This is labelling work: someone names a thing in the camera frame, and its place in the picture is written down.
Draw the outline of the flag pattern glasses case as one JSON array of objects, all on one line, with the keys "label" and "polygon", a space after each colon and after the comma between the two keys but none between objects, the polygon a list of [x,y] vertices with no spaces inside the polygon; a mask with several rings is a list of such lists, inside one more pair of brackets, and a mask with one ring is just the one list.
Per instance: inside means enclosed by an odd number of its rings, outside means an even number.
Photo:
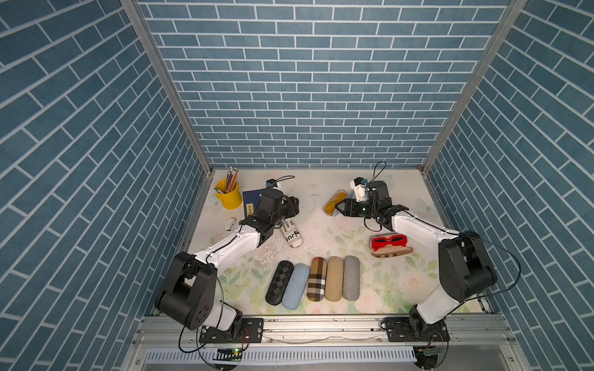
[{"label": "flag pattern glasses case", "polygon": [[303,246],[304,240],[298,228],[290,218],[284,219],[281,222],[281,232],[289,247],[297,249]]}]

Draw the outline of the light blue denim case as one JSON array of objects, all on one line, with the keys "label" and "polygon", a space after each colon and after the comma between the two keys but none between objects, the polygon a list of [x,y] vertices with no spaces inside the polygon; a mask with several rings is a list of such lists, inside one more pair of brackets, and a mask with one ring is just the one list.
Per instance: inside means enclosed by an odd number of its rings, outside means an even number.
[{"label": "light blue denim case", "polygon": [[282,305],[289,310],[298,309],[309,279],[309,266],[297,264],[294,267],[286,291],[282,298]]}]

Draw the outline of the black glasses case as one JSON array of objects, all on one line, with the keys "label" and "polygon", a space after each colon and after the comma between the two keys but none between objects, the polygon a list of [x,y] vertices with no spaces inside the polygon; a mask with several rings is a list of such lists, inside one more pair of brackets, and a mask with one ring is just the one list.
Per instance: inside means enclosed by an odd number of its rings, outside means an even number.
[{"label": "black glasses case", "polygon": [[265,300],[268,304],[273,306],[281,304],[293,270],[294,265],[290,261],[280,261],[278,263],[265,295]]}]

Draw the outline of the beige case purple glasses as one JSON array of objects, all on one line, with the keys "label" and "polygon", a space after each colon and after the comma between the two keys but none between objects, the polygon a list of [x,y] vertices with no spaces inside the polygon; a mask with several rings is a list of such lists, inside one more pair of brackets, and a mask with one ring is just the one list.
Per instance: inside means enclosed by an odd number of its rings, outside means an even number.
[{"label": "beige case purple glasses", "polygon": [[325,298],[328,301],[340,301],[343,295],[344,262],[342,258],[332,256],[327,262]]}]

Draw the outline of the grey case tortoise sunglasses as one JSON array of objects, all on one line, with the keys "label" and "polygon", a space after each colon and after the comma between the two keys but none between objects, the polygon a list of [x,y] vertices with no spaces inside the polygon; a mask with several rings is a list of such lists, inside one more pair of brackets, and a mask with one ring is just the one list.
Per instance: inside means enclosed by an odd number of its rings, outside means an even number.
[{"label": "grey case tortoise sunglasses", "polygon": [[360,260],[355,256],[343,259],[343,297],[357,301],[360,297]]}]

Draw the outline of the plaid beige glasses case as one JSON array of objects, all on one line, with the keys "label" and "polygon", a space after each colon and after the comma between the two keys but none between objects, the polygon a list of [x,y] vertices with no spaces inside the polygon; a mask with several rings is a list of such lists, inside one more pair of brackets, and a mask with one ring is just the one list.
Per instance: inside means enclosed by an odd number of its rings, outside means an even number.
[{"label": "plaid beige glasses case", "polygon": [[310,265],[306,286],[306,296],[309,301],[322,301],[326,290],[327,261],[322,257],[315,257]]}]

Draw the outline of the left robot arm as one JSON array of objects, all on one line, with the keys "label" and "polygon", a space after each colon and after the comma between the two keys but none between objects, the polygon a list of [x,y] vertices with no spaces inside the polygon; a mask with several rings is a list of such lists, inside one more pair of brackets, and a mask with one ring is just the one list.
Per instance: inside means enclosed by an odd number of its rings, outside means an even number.
[{"label": "left robot arm", "polygon": [[243,315],[223,298],[216,300],[216,290],[222,288],[219,276],[298,214],[298,198],[275,188],[262,190],[255,211],[239,221],[232,234],[195,254],[182,251],[173,258],[155,308],[190,331],[207,326],[235,338]]}]

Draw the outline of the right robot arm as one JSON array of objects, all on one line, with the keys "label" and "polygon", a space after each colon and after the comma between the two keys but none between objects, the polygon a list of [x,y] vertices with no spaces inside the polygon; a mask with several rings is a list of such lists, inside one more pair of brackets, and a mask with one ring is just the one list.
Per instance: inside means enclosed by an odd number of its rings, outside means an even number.
[{"label": "right robot arm", "polygon": [[335,206],[342,215],[374,220],[439,255],[439,284],[409,312],[412,330],[435,329],[465,301],[496,284],[496,271],[478,233],[447,230],[414,215],[408,207],[394,205],[385,182],[357,177],[350,186],[354,197]]}]

